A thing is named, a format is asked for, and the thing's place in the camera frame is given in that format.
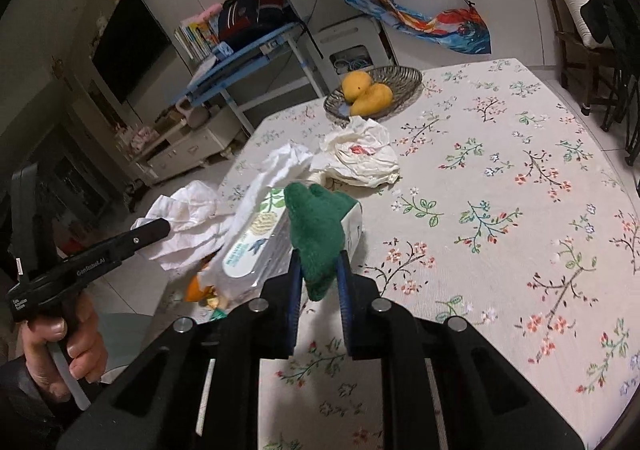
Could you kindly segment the left hand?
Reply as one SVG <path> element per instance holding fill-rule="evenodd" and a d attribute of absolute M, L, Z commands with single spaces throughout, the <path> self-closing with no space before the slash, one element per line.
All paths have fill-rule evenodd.
<path fill-rule="evenodd" d="M 20 334 L 27 371 L 48 399 L 63 402 L 72 396 L 50 346 L 62 352 L 62 361 L 74 380 L 101 381 L 107 350 L 99 332 L 99 316 L 87 293 L 78 296 L 75 314 L 65 313 L 62 318 L 39 316 L 24 322 Z"/>

